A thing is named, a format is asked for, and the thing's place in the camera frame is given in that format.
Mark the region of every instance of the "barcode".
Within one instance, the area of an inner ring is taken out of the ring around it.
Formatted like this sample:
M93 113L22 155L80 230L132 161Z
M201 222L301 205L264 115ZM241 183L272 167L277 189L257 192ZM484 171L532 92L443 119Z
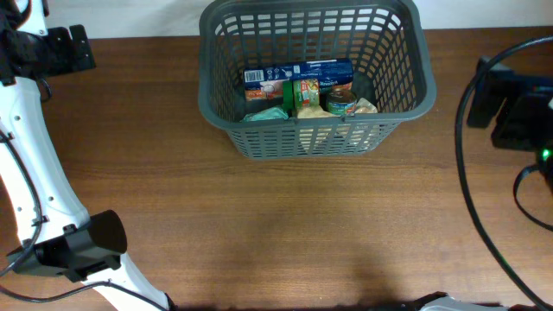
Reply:
M263 70L254 70L244 73L245 82L259 82L264 81Z

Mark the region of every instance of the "gray plastic basket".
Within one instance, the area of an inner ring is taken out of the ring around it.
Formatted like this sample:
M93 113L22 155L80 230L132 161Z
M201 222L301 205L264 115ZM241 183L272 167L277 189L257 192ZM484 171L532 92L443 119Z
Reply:
M200 19L203 116L254 159L362 154L432 108L436 87L411 0L218 0ZM239 121L274 102L245 102L242 72L347 57L353 91L378 114Z

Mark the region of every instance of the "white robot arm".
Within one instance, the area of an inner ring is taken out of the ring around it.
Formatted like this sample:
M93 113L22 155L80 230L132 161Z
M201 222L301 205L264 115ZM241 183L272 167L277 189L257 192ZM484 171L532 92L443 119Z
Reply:
M50 32L46 29L44 3L43 0L17 1L17 8L26 16L26 19L18 25L15 29L16 33L14 32L12 35L16 34L23 38L27 35L27 39L32 42L41 39L71 41L71 38L67 36L52 38L59 29ZM73 41L77 40L76 34L83 35L84 33L77 30L73 33ZM88 46L88 42L83 38L78 38L78 40L79 42L75 43L76 47ZM9 60L10 55L5 53L6 47L2 48L4 53L0 54L0 60ZM81 61L79 58L92 57L91 54L84 53L74 58L76 62ZM24 64L10 64L13 70L12 77L6 74L9 71L2 67L0 130L9 143L4 140L0 143L0 162L2 163L0 175L14 207L17 236L22 245L25 245L33 237L39 221L41 222L41 231L35 242L34 252L23 264L15 268L15 272L38 276L65 275L74 282L81 281L86 285L109 282L109 284L119 285L158 305L154 307L145 300L114 287L95 287L118 310L157 310L159 306L167 310L174 308L170 299L162 291L155 289L130 260L126 253L126 237L117 215L109 211L90 217L71 189L44 124L41 94L35 81L39 77L32 70L31 73L34 77L29 77L31 74L26 71L27 68L21 65ZM12 151L18 155L19 159L12 155ZM25 167L34 186L36 197L40 201L41 219L36 217L37 206L33 200L32 189L29 188L29 184L20 170L20 165ZM103 226L102 230L94 230L95 227L98 229L100 225ZM116 244L110 241L115 232L120 234L120 239ZM51 257L43 255L48 253L44 250L59 250L60 248L64 249L61 254L52 254ZM15 251L9 255L9 258L13 259L20 253L21 250ZM56 260L67 260L67 262L60 264ZM68 269L60 267L63 265L68 266Z

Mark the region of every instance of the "tabletop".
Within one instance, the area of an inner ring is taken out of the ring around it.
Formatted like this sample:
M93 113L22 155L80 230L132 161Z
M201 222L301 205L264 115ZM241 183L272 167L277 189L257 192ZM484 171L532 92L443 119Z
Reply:
M469 218L455 167L454 115L481 55L553 28L425 34L438 89L434 108L362 156L256 162L240 155L198 110L198 37L92 40L98 68L49 79L54 96L44 117L89 213L118 213L133 261L181 307L373 305L436 291L530 304ZM550 74L553 48L533 48L506 64ZM547 301L553 234L526 219L512 198L512 183L533 155L495 149L491 131L466 130L474 202L505 258ZM553 199L539 175L520 193L532 213L553 222ZM6 254L18 241L5 191L0 216ZM1 283L34 296L80 285L15 274ZM46 305L1 296L0 309L111 306L90 290Z

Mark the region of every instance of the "teal object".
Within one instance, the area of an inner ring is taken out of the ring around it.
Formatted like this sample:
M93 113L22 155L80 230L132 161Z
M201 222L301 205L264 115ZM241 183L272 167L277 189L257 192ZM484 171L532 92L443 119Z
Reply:
M258 113L247 114L241 122L274 120L279 118L284 120L288 119L288 113L286 113L281 106L272 107Z

